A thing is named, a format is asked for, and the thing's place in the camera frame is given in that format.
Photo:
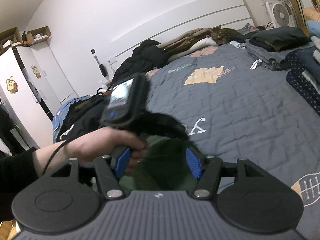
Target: silver rivet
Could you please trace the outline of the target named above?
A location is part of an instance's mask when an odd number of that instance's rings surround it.
[[[210,192],[206,189],[198,189],[194,194],[196,197],[207,197],[210,195]]]
[[[107,192],[107,196],[111,198],[117,198],[122,196],[122,191],[119,189],[111,189]]]

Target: green cloth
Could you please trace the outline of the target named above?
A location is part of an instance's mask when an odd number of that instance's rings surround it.
[[[123,176],[119,184],[126,194],[131,190],[186,190],[196,186],[186,162],[186,148],[190,141],[151,136],[149,149],[144,151],[134,174]]]

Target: gray ribbed panel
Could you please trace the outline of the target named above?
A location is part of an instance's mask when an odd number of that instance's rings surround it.
[[[224,222],[207,201],[191,199],[185,191],[133,191],[124,200],[109,202],[85,227],[60,236],[22,232],[17,240],[303,240],[290,231],[260,236]]]

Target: blue button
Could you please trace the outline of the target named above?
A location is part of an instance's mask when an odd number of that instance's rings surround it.
[[[109,117],[110,117],[110,118],[114,118],[115,115],[116,115],[116,112],[115,112],[115,111],[112,111],[112,112],[110,113]]]

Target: white box fan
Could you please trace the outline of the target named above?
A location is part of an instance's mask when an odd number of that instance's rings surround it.
[[[297,16],[289,0],[266,2],[274,28],[281,26],[298,27]]]

